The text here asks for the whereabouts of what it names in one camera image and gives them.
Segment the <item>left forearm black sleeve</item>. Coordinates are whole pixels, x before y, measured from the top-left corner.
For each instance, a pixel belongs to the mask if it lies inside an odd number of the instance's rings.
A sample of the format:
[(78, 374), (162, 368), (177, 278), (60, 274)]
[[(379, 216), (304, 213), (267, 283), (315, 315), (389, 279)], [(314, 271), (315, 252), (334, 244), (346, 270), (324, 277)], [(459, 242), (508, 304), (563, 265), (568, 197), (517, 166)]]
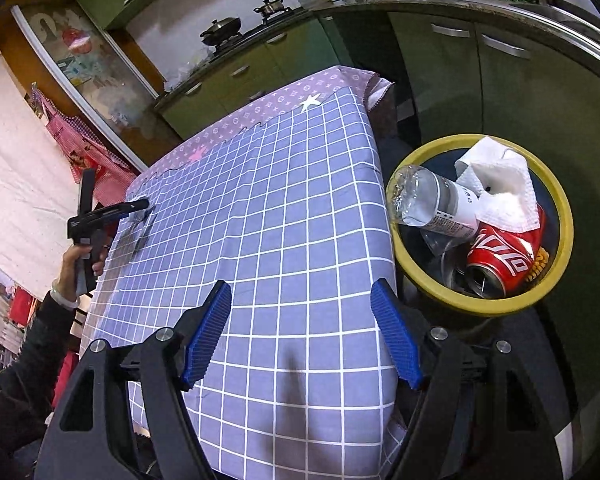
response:
[(44, 438), (74, 310), (75, 301), (55, 289), (48, 292), (19, 356), (0, 370), (0, 479), (24, 479), (30, 474), (30, 466), (16, 455)]

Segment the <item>left hand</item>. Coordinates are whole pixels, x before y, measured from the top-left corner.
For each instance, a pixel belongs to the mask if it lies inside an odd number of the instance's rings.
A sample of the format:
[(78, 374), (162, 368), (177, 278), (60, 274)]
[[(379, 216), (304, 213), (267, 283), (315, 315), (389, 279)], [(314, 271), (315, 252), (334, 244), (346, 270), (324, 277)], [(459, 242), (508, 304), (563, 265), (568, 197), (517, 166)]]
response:
[(61, 298), (68, 304), (75, 304), (78, 301), (76, 286), (78, 286), (79, 268), (82, 268), (83, 261), (91, 255), (91, 251), (91, 246), (87, 245), (72, 245), (65, 251), (58, 277), (52, 284), (56, 299)]

